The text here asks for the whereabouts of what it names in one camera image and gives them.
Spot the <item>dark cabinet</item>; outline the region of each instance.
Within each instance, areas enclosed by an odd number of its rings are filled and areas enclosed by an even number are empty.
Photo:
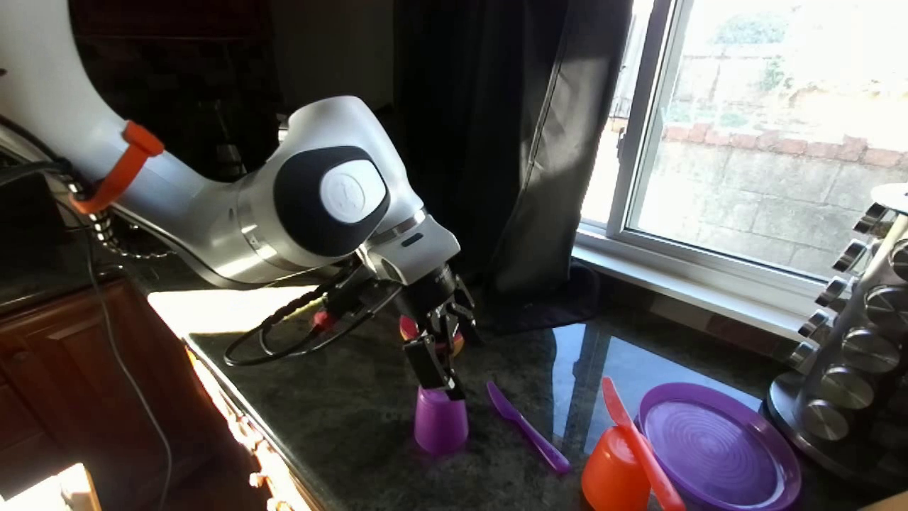
[[[105,508],[154,501],[167,457],[123,366],[167,435],[174,486],[234,449],[184,345],[129,281],[112,281],[0,317],[0,474],[14,479],[25,454],[85,462]]]
[[[268,30],[261,0],[72,0],[85,36],[252,39]]]

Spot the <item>black cable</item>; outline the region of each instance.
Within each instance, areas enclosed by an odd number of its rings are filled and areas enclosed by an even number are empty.
[[[265,317],[257,330],[238,335],[237,341],[230,341],[230,345],[225,348],[225,364],[228,366],[261,366],[261,364],[274,364],[274,359],[285,359],[285,358],[306,358],[316,354],[322,348],[326,348],[330,344],[346,338],[350,332],[354,332],[359,325],[363,325],[369,317],[374,317],[386,304],[394,300],[394,294],[400,293],[400,287],[391,287],[390,294],[383,294],[374,305],[360,310],[342,332],[326,335],[323,341],[318,341],[318,335],[323,335],[330,325],[313,325],[302,341],[285,345],[285,348],[274,348],[268,344],[268,335],[274,332],[276,324],[281,324],[286,315],[293,315],[302,305],[310,305],[313,298],[322,298],[323,293],[313,288],[296,300],[291,300],[286,305],[276,310],[269,317]],[[258,345],[268,345],[268,352],[261,358],[245,358],[237,359],[234,352],[245,344],[252,341],[252,335],[258,335]]]

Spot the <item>window frame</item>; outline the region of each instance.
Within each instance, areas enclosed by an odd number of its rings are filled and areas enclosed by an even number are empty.
[[[650,171],[655,152],[648,135],[658,132],[655,121],[667,100],[664,77],[672,77],[678,66],[693,5],[695,0],[654,0],[627,132],[618,142],[610,217],[607,225],[583,220],[573,259],[789,338],[796,348],[803,341],[797,325],[817,310],[815,294],[825,281],[631,226],[634,200],[645,192],[640,172]]]

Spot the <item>orange handle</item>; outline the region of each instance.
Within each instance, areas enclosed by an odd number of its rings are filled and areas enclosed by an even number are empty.
[[[618,388],[610,378],[603,378],[603,393],[606,393],[606,408],[615,420],[615,428],[624,435],[634,457],[645,464],[648,479],[654,486],[654,493],[664,511],[685,511],[685,500],[678,496],[675,486],[669,476],[661,470],[658,459],[654,457],[648,436],[634,425]]]
[[[123,128],[123,139],[129,142],[129,146],[123,151],[105,182],[98,188],[98,192],[89,200],[75,200],[83,215],[109,210],[133,185],[144,162],[164,152],[164,145],[137,121],[129,121]]]

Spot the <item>purple spoon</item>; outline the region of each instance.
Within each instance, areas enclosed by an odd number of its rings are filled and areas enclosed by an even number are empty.
[[[550,470],[571,470],[571,459],[547,436],[542,436],[527,418],[523,418],[523,412],[505,396],[505,392],[495,381],[486,381],[486,393],[495,412],[503,420],[513,423],[513,428],[539,450]]]

